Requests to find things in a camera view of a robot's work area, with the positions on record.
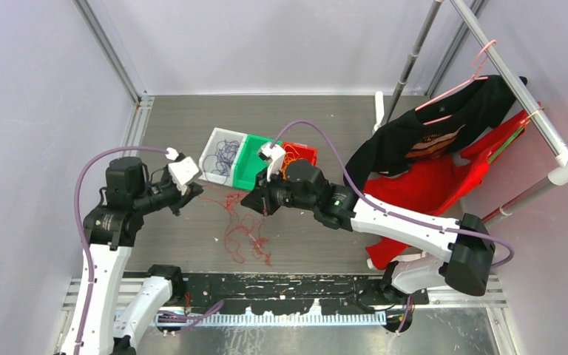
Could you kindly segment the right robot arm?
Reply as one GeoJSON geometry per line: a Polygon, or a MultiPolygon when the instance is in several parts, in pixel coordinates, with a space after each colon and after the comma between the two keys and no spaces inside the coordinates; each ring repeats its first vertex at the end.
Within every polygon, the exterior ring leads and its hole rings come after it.
{"type": "Polygon", "coordinates": [[[370,195],[359,197],[351,187],[329,182],[306,160],[294,161],[284,173],[259,172],[241,204],[264,216],[281,207],[310,211],[327,228],[376,234],[426,252],[414,261],[389,260],[379,284],[389,303],[439,286],[474,297],[487,290],[495,244],[475,215],[465,214],[461,220],[434,217],[370,195]]]}

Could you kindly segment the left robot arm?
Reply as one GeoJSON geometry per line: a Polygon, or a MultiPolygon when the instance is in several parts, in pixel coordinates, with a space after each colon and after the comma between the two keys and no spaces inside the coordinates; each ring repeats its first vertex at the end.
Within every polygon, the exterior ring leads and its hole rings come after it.
{"type": "Polygon", "coordinates": [[[83,282],[60,354],[135,354],[163,305],[183,301],[186,285],[180,267],[153,265],[133,300],[117,312],[126,264],[145,216],[162,209],[180,215],[203,191],[195,183],[200,174],[194,160],[182,153],[171,156],[158,181],[149,178],[138,157],[109,163],[100,202],[82,223],[87,242],[83,282]]]}

